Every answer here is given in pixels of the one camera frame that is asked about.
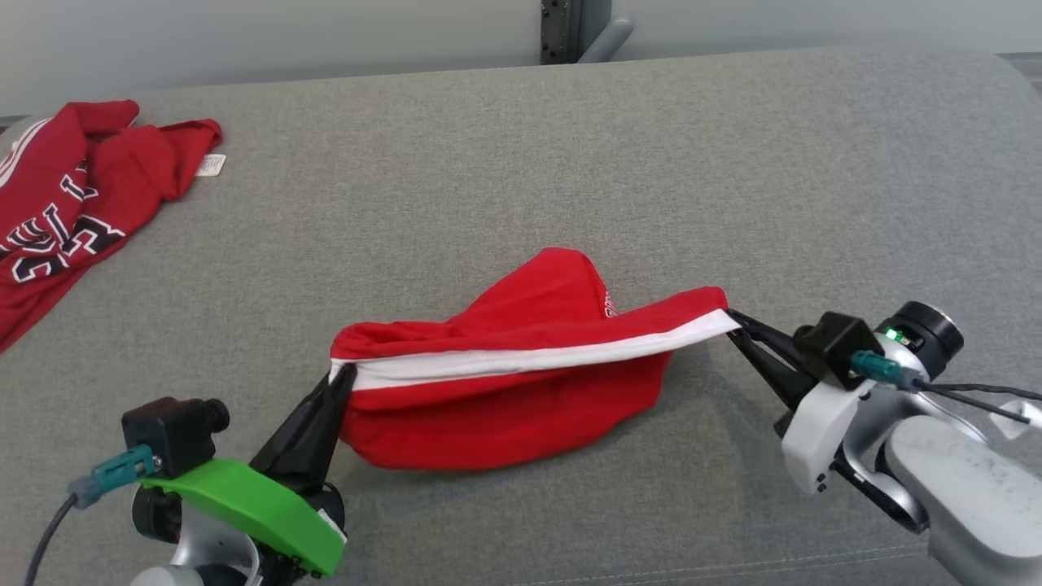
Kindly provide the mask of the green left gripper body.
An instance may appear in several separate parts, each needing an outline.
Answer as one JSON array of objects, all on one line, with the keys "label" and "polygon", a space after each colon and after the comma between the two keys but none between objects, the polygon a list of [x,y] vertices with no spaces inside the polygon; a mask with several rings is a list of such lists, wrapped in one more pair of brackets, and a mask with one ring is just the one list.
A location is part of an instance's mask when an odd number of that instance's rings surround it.
[{"label": "green left gripper body", "polygon": [[171,560],[130,586],[296,586],[332,576],[347,537],[327,508],[246,463],[215,459],[175,479],[146,477],[144,489],[180,500]]}]

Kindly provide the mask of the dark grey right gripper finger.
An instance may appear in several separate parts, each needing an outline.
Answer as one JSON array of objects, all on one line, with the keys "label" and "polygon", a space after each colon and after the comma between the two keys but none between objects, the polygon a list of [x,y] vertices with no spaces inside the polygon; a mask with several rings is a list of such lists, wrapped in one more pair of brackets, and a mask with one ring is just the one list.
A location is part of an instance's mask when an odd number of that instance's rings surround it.
[{"label": "dark grey right gripper finger", "polygon": [[799,402],[815,387],[815,379],[803,367],[794,365],[788,357],[768,352],[768,348],[777,349],[777,345],[758,340],[748,329],[730,331],[727,338],[770,386],[786,409],[797,409]]},{"label": "dark grey right gripper finger", "polygon": [[742,329],[741,335],[735,329],[729,334],[729,337],[734,339],[734,336],[743,336],[744,338],[748,338],[751,343],[763,343],[766,348],[769,348],[771,352],[779,357],[779,360],[786,366],[798,367],[798,353],[795,351],[793,338],[790,335],[784,333],[784,331],[774,329],[773,326],[768,326],[768,324],[760,322],[760,320],[737,310],[727,310],[727,314]]}]

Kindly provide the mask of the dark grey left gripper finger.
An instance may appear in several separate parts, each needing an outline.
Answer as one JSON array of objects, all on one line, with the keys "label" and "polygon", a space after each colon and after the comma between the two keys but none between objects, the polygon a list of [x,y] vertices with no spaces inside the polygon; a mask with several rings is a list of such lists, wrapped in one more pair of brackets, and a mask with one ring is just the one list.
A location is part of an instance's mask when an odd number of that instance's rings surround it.
[{"label": "dark grey left gripper finger", "polygon": [[249,466],[273,481],[324,481],[351,393],[351,366],[320,379]]},{"label": "dark grey left gripper finger", "polygon": [[295,409],[296,428],[287,441],[287,486],[294,491],[309,493],[324,486],[355,376],[357,367],[341,368]]}]

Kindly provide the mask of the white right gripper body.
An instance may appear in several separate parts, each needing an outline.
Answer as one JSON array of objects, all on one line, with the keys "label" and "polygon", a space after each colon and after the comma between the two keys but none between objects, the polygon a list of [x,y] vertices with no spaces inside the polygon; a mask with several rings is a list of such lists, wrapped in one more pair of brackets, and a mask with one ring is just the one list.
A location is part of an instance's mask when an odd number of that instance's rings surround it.
[{"label": "white right gripper body", "polygon": [[[927,383],[938,379],[964,346],[963,334],[945,312],[917,301],[901,306],[878,326],[868,326],[878,338],[882,356],[918,371]],[[889,431],[908,417],[954,420],[919,391],[890,383],[866,379],[855,390],[846,391],[816,382],[782,436],[786,470],[807,493],[817,491],[827,471],[850,470],[857,481],[892,496],[896,482],[871,470],[864,453],[885,441]]]}]

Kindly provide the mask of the red shorts with white waistband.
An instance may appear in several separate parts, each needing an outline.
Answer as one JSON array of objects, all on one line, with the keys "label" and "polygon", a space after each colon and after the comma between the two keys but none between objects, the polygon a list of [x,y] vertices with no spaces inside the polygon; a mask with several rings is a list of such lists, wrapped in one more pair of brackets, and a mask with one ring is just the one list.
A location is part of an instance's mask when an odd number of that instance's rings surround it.
[{"label": "red shorts with white waistband", "polygon": [[654,405],[675,350],[737,329],[703,286],[624,313],[580,250],[547,247],[443,322],[359,322],[341,440],[387,470],[498,470],[584,448]]}]

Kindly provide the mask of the red jersey with black lettering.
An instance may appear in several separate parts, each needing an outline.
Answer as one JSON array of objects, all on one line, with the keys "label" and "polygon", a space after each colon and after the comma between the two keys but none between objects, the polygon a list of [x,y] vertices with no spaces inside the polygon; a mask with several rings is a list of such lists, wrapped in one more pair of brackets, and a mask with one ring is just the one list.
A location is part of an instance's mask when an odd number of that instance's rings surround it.
[{"label": "red jersey with black lettering", "polygon": [[138,124],[133,100],[68,103],[0,160],[0,353],[163,203],[223,139],[212,119]]}]

